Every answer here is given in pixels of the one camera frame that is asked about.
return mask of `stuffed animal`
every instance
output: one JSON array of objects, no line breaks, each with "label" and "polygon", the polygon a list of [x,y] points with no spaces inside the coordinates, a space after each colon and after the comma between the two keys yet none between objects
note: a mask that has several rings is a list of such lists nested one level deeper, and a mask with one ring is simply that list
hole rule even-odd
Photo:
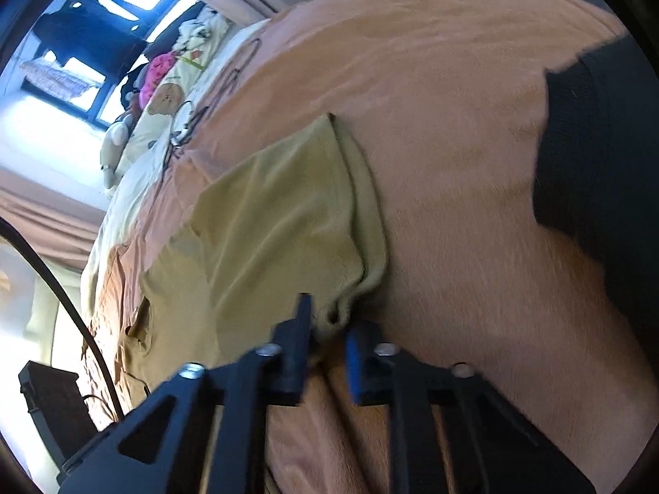
[{"label": "stuffed animal", "polygon": [[114,122],[105,133],[103,144],[101,145],[101,170],[103,171],[103,185],[105,189],[114,186],[116,177],[115,170],[121,160],[126,143],[133,131],[134,116],[130,110],[120,115],[119,119]]},{"label": "stuffed animal", "polygon": [[185,100],[185,91],[179,84],[160,84],[146,108],[149,115],[174,115]]}]

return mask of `pink plush toy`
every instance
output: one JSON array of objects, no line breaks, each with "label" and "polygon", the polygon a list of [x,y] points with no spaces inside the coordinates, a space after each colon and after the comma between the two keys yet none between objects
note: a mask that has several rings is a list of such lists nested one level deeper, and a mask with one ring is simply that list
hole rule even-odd
[{"label": "pink plush toy", "polygon": [[149,63],[149,69],[146,71],[144,86],[140,90],[140,107],[144,109],[151,97],[156,92],[156,87],[162,82],[167,72],[176,63],[174,52],[167,52],[159,55]]}]

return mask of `black sleeve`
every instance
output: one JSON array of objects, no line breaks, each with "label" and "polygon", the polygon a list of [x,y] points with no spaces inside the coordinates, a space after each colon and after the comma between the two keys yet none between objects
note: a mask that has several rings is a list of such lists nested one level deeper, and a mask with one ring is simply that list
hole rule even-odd
[{"label": "black sleeve", "polygon": [[659,80],[630,37],[546,78],[536,220],[604,264],[633,326],[659,331]]}]

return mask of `black device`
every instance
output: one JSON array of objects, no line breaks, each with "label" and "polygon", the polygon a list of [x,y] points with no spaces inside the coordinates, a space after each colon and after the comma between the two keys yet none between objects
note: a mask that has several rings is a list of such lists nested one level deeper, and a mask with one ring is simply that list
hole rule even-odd
[{"label": "black device", "polygon": [[77,380],[77,373],[33,361],[19,373],[28,412],[58,468],[98,434]]},{"label": "black device", "polygon": [[[270,343],[228,366],[183,366],[63,465],[60,493],[199,492],[217,405],[224,410],[206,491],[263,493],[266,410],[302,399],[311,316],[311,297],[302,294],[296,317],[279,323]],[[460,494],[594,494],[577,467],[467,364],[423,364],[384,342],[370,322],[348,333],[347,364],[354,401],[390,410],[392,494],[446,494],[449,477]],[[434,404],[442,405],[443,445]]]}]

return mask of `blue part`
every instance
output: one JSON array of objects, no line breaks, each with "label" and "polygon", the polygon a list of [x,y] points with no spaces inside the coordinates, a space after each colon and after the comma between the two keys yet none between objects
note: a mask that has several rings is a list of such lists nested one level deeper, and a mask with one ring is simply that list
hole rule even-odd
[{"label": "blue part", "polygon": [[348,389],[353,403],[359,405],[362,402],[362,364],[360,361],[357,339],[348,335],[345,344],[345,361],[348,371]]}]

